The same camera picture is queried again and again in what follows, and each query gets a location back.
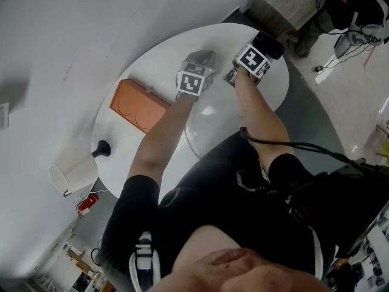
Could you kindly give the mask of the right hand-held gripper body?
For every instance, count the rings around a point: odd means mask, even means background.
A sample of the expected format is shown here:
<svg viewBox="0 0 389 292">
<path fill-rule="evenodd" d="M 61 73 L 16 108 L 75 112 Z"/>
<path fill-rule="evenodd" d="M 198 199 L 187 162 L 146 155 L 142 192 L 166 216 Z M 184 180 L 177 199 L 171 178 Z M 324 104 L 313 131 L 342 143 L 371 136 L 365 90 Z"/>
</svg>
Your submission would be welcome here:
<svg viewBox="0 0 389 292">
<path fill-rule="evenodd" d="M 235 86 L 236 73 L 243 67 L 254 84 L 258 84 L 267 70 L 270 68 L 269 60 L 252 44 L 246 44 L 232 60 L 233 68 L 224 76 L 224 81 Z"/>
</svg>

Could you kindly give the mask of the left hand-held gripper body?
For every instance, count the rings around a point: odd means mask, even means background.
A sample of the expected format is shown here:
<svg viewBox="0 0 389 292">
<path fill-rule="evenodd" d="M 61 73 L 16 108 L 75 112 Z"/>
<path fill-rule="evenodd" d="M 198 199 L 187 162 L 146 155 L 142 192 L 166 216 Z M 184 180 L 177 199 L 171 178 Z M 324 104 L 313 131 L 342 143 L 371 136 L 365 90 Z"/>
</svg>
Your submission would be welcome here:
<svg viewBox="0 0 389 292">
<path fill-rule="evenodd" d="M 178 95 L 199 97 L 213 83 L 215 64 L 216 52 L 213 50 L 190 53 L 176 74 Z"/>
</svg>

